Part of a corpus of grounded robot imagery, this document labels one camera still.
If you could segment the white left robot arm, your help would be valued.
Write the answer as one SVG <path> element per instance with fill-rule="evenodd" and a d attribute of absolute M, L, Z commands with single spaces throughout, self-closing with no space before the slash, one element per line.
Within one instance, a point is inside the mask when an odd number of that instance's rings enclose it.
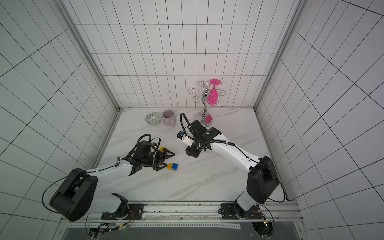
<path fill-rule="evenodd" d="M 160 171 L 165 160 L 175 156 L 167 148 L 149 141 L 140 141 L 124 158 L 103 169 L 76 168 L 64 179 L 53 194 L 49 205 L 71 222 L 85 215 L 102 213 L 107 219 L 124 220 L 131 209 L 128 200 L 118 193 L 103 193 L 102 187 L 120 178 L 129 177 L 142 168 Z"/>

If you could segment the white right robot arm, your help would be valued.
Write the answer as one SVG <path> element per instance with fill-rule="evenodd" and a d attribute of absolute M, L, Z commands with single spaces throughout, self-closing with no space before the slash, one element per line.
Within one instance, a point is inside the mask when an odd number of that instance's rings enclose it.
<path fill-rule="evenodd" d="M 235 200 L 235 209 L 248 211 L 256 204 L 264 204 L 281 186 L 275 165 L 271 158 L 253 155 L 229 139 L 216 128 L 206 129 L 199 121 L 187 126 L 177 134 L 177 138 L 187 145 L 186 154 L 199 157 L 202 151 L 210 150 L 230 160 L 247 175 L 245 190 Z"/>

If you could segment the pink ribbed mug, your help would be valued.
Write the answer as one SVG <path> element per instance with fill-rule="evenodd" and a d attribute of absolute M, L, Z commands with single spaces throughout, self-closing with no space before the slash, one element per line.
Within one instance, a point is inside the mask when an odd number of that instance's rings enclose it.
<path fill-rule="evenodd" d="M 163 123 L 166 126 L 174 127 L 176 125 L 176 116 L 175 116 L 175 112 L 174 111 L 172 111 L 172 110 L 165 110 L 162 113 L 162 117 L 163 117 Z"/>

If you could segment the patterned ceramic bowl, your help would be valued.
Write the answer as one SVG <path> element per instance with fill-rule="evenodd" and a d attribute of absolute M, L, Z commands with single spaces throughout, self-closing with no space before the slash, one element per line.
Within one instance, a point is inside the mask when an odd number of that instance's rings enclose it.
<path fill-rule="evenodd" d="M 145 121 L 150 126 L 157 126 L 163 121 L 163 117 L 160 113 L 153 112 L 146 116 Z"/>

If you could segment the pink plastic wine glass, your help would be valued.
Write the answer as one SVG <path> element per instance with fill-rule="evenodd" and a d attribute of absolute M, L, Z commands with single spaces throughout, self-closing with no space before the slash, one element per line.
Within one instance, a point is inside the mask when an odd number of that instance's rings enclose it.
<path fill-rule="evenodd" d="M 210 95 L 207 98 L 207 103 L 210 106 L 215 106 L 218 103 L 219 93 L 216 90 L 216 87 L 221 84 L 220 80 L 212 79 L 210 80 L 210 84 L 213 85 L 213 88 L 209 91 Z"/>

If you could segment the chrome cup holder stand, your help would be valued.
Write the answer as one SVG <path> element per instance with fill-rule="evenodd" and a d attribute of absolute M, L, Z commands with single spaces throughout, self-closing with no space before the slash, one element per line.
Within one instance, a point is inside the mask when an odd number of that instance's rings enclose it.
<path fill-rule="evenodd" d="M 210 81 L 209 82 L 199 81 L 196 83 L 196 86 L 200 87 L 201 89 L 199 90 L 196 88 L 190 88 L 188 89 L 188 94 L 191 94 L 191 95 L 194 94 L 195 96 L 193 97 L 193 102 L 196 104 L 202 103 L 203 109 L 199 113 L 195 114 L 194 120 L 198 120 L 204 127 L 209 127 L 213 123 L 213 117 L 211 114 L 208 113 L 208 107 L 214 107 L 214 106 L 210 106 L 207 103 L 207 98 L 210 95 L 209 91 L 213 88 L 213 85 L 210 84 Z M 219 96 L 226 95 L 226 92 L 224 90 L 218 90 L 217 87 L 216 87 L 216 90 L 218 91 Z"/>

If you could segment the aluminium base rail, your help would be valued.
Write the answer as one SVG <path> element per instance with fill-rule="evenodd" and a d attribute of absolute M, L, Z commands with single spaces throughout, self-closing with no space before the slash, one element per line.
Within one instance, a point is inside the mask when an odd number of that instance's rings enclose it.
<path fill-rule="evenodd" d="M 76 222 L 63 221 L 66 228 L 222 227 L 238 229 L 242 222 L 302 222 L 296 202 L 257 204 L 237 217 L 230 202 L 131 202 L 129 213 L 118 220 L 111 214 L 85 215 Z"/>

